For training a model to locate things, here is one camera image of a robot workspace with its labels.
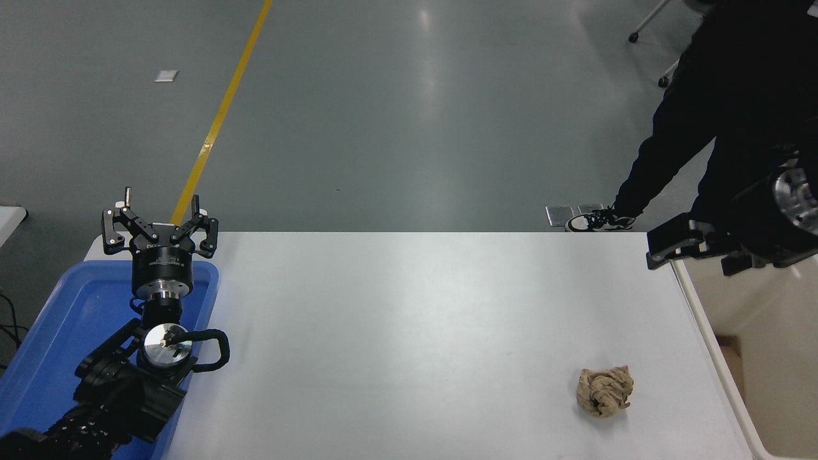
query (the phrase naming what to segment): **crumpled paper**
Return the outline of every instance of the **crumpled paper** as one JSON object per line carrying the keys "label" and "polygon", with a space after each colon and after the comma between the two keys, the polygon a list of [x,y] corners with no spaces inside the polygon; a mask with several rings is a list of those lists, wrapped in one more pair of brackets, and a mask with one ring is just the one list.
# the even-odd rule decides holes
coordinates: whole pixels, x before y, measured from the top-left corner
{"label": "crumpled paper", "polygon": [[588,413],[607,418],[631,406],[627,397],[633,393],[633,379],[627,366],[605,371],[583,369],[577,385],[577,402]]}

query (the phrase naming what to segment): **blue tray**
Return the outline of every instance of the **blue tray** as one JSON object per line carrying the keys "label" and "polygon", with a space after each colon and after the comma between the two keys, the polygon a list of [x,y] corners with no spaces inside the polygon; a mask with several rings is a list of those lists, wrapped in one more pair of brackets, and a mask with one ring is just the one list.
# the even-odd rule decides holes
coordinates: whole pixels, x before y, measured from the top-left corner
{"label": "blue tray", "polygon": [[[193,263],[195,288],[183,300],[182,325],[207,328],[216,301],[218,270]],[[131,262],[90,260],[62,275],[0,379],[0,435],[16,428],[45,431],[72,408],[79,379],[74,370],[88,353],[136,314],[131,299]],[[198,353],[200,344],[193,345]],[[190,377],[182,383],[187,389]],[[115,460],[160,460],[168,447],[180,410],[153,444],[134,439],[116,451]]]}

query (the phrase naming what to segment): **metal plate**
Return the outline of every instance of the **metal plate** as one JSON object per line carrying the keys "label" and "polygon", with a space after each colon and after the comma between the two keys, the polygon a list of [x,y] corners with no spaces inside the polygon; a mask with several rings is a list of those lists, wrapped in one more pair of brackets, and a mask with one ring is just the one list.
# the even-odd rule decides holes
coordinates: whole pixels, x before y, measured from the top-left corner
{"label": "metal plate", "polygon": [[145,334],[145,339],[142,342],[142,350],[145,352],[144,356],[148,362],[160,369],[171,368],[185,359],[191,354],[193,342],[185,340],[174,345],[166,345],[165,340],[168,332],[178,334],[187,332],[182,326],[167,322],[160,324],[148,331]]}
{"label": "metal plate", "polygon": [[574,209],[577,210],[577,215],[580,215],[580,214],[590,213],[591,211],[594,211],[594,210],[603,210],[603,209],[605,209],[605,205],[603,205],[602,203],[594,203],[594,204],[591,204],[591,205],[574,206]]}
{"label": "metal plate", "polygon": [[546,216],[552,227],[564,227],[573,217],[573,210],[571,206],[546,206]]}
{"label": "metal plate", "polygon": [[548,223],[552,227],[564,227],[574,216],[604,208],[605,206],[601,203],[591,205],[546,206],[546,216],[548,217]]}
{"label": "metal plate", "polygon": [[170,83],[176,78],[176,74],[178,73],[178,70],[160,70],[154,81],[156,83]]}

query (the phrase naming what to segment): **yellow floor line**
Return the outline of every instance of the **yellow floor line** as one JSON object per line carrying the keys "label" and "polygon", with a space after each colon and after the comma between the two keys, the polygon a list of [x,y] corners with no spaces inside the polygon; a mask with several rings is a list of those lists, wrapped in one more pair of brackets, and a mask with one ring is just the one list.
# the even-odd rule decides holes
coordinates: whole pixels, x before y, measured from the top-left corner
{"label": "yellow floor line", "polygon": [[227,91],[224,93],[222,104],[218,107],[216,118],[213,119],[213,123],[210,125],[210,131],[208,131],[207,137],[204,139],[204,144],[199,151],[199,156],[196,158],[196,162],[193,164],[191,175],[187,177],[187,183],[185,183],[185,187],[182,189],[182,194],[179,197],[179,201],[176,203],[176,209],[173,210],[173,216],[170,218],[170,222],[174,225],[179,225],[182,223],[187,207],[191,203],[193,192],[196,190],[196,184],[199,183],[199,178],[202,175],[202,171],[205,170],[205,164],[207,164],[207,159],[210,157],[210,150],[213,149],[213,144],[216,143],[218,132],[222,129],[222,123],[224,122],[224,118],[227,116],[227,111],[230,110],[230,104],[233,102],[233,96],[236,94],[236,90],[239,88],[241,76],[245,73],[245,68],[247,67],[247,61],[249,61],[250,55],[253,54],[253,47],[255,47],[256,40],[258,40],[258,34],[261,33],[261,28],[264,26],[264,20],[267,18],[267,12],[270,11],[271,4],[272,0],[264,0],[264,5],[262,6],[261,11],[258,13],[258,18],[253,26],[253,32],[250,33],[250,38],[247,39],[245,50],[241,53],[239,65],[236,66],[236,71],[233,72],[233,78],[230,80],[230,84],[227,86]]}

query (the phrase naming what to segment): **chair leg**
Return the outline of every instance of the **chair leg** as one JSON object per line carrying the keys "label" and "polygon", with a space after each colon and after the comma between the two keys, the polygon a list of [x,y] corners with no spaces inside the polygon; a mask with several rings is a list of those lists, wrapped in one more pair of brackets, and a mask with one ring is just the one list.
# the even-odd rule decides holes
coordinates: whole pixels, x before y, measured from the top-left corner
{"label": "chair leg", "polygon": [[668,3],[670,3],[670,0],[662,0],[661,2],[659,2],[659,4],[656,5],[656,8],[654,8],[650,13],[648,13],[648,16],[644,18],[641,23],[639,23],[639,25],[636,27],[636,30],[634,30],[633,32],[631,32],[630,35],[628,35],[627,41],[631,43],[636,43],[636,40],[639,39],[639,33],[645,28],[645,26],[649,22],[653,20],[653,18],[656,17],[657,14],[659,14],[659,12],[663,8],[667,6]]}
{"label": "chair leg", "polygon": [[670,84],[670,78],[673,75],[673,72],[676,71],[676,68],[678,66],[679,66],[679,60],[676,59],[676,62],[674,62],[673,65],[671,65],[665,71],[665,73],[659,78],[659,83],[658,84],[659,84],[660,88],[667,88],[667,86]]}

